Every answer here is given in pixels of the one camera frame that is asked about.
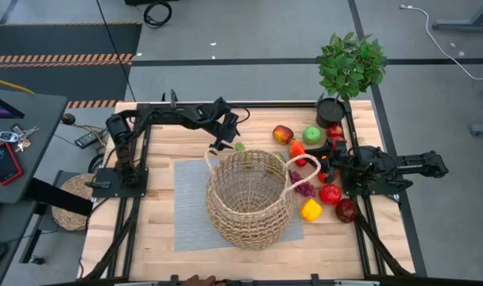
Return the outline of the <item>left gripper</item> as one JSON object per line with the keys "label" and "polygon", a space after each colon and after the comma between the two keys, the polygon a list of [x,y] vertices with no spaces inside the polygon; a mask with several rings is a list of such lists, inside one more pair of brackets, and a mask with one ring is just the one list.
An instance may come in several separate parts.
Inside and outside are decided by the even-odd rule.
{"label": "left gripper", "polygon": [[215,152],[222,151],[224,149],[234,149],[231,143],[236,136],[239,136],[237,129],[238,115],[229,112],[223,116],[221,122],[216,122],[214,125],[214,135],[216,140],[210,144],[210,148]]}

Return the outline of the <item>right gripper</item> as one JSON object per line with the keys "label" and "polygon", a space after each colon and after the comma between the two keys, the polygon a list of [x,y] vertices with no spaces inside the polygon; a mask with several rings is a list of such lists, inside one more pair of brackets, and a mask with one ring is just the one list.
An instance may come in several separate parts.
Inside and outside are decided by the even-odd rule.
{"label": "right gripper", "polygon": [[346,148],[330,150],[330,144],[326,142],[323,146],[315,149],[306,149],[305,153],[321,159],[320,173],[328,174],[326,184],[332,184],[336,178],[336,172],[344,169],[348,162],[348,152]]}

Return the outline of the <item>bright green apple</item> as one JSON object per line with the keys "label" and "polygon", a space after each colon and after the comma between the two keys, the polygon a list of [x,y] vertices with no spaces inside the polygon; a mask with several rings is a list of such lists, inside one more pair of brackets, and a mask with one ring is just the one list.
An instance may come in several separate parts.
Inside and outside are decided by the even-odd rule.
{"label": "bright green apple", "polygon": [[308,126],[302,132],[302,140],[306,145],[318,144],[323,137],[322,130],[317,126]]}

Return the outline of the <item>orange fruit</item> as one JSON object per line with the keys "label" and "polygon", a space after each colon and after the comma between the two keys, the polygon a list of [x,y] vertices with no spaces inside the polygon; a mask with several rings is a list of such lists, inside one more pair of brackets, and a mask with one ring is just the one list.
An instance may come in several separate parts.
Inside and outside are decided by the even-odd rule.
{"label": "orange fruit", "polygon": [[289,144],[288,154],[291,158],[305,154],[305,148],[299,140],[292,140]]}

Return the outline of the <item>purple grape bunch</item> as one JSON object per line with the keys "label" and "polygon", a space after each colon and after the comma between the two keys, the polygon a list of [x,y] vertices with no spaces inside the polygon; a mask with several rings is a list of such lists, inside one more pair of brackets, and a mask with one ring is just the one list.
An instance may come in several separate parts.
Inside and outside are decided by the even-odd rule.
{"label": "purple grape bunch", "polygon": [[[289,172],[289,176],[292,184],[302,180],[301,175],[297,171]],[[308,181],[296,186],[294,191],[300,193],[304,197],[316,197],[315,187]]]}

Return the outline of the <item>red and yellow apple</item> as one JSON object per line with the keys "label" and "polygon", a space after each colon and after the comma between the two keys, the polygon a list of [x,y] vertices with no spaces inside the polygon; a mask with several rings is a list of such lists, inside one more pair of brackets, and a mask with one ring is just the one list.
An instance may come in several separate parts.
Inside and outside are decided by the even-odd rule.
{"label": "red and yellow apple", "polygon": [[278,125],[272,132],[273,138],[281,145],[288,145],[294,139],[294,132],[287,126]]}

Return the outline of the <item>yellow bell pepper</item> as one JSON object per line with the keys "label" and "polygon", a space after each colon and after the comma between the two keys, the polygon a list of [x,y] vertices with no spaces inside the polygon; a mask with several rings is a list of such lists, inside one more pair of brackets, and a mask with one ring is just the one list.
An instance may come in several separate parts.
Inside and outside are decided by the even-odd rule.
{"label": "yellow bell pepper", "polygon": [[305,221],[312,222],[321,216],[323,207],[313,198],[307,199],[299,209],[299,215]]}

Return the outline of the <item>dark red pomegranate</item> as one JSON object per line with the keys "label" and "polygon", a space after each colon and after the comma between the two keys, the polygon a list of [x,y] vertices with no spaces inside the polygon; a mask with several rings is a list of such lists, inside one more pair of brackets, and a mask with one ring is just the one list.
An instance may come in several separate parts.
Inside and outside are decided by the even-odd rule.
{"label": "dark red pomegranate", "polygon": [[337,219],[343,223],[351,223],[356,220],[357,208],[351,199],[341,199],[335,206]]}

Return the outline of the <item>woven seagrass basket with handles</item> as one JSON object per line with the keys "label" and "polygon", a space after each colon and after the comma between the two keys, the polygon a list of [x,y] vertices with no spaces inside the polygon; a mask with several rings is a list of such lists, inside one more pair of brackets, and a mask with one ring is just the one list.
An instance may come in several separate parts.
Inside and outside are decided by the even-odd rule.
{"label": "woven seagrass basket with handles", "polygon": [[[241,249],[261,250],[278,242],[296,209],[294,188],[319,173],[319,160],[302,154],[284,162],[274,153],[249,149],[231,153],[213,165],[210,157],[218,154],[212,147],[204,153],[210,173],[206,208],[213,227]],[[311,160],[315,170],[293,183],[290,165],[300,159]]]}

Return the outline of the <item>person's hand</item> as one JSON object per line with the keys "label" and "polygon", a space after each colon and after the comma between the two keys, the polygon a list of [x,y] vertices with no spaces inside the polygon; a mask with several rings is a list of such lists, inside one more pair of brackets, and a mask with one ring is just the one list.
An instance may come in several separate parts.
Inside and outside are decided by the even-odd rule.
{"label": "person's hand", "polygon": [[185,280],[181,286],[226,286],[226,282],[217,280],[215,276],[202,279],[198,275],[194,275]]}

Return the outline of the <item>black power strip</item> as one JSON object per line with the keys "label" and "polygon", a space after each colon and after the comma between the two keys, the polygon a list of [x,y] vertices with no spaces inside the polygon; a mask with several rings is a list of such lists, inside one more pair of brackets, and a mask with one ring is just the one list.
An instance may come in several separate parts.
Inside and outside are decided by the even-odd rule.
{"label": "black power strip", "polygon": [[94,143],[99,143],[101,145],[102,133],[99,131],[91,131],[89,133],[86,133],[82,137],[79,137],[78,139],[74,140],[74,143],[77,147],[81,149],[85,149],[88,146],[93,145]]}

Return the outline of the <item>round woven seagrass mat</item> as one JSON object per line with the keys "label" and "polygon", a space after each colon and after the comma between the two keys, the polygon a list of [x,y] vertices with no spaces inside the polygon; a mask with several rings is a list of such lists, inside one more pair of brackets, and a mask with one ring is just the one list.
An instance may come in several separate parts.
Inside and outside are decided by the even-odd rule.
{"label": "round woven seagrass mat", "polygon": [[[58,178],[57,186],[73,195],[91,201],[93,189],[87,186],[94,178],[92,173],[62,172]],[[76,214],[59,207],[52,207],[52,218],[60,227],[67,231],[82,231],[86,229],[87,215]]]}

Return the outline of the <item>black hazard-striped floor mat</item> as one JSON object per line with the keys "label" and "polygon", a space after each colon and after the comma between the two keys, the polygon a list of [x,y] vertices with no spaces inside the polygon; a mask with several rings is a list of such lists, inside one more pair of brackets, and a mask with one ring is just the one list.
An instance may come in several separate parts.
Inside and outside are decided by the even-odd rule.
{"label": "black hazard-striped floor mat", "polygon": [[70,108],[113,107],[142,25],[137,22],[0,25],[0,80],[61,95]]}

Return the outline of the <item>bunch of metal keys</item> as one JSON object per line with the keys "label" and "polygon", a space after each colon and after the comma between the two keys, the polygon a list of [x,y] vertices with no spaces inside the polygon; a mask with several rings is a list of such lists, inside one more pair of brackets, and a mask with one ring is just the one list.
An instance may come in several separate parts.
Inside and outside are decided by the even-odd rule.
{"label": "bunch of metal keys", "polygon": [[19,125],[13,126],[12,130],[19,136],[15,152],[23,152],[24,149],[28,148],[31,145],[29,137],[39,129],[38,126],[34,126],[31,129],[22,129]]}

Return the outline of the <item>grey desk leg frame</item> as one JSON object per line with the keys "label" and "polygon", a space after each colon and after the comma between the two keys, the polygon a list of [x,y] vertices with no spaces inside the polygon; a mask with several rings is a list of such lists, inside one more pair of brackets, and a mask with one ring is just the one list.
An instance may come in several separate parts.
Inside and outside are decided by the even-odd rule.
{"label": "grey desk leg frame", "polygon": [[469,19],[438,19],[432,28],[483,32],[483,7]]}

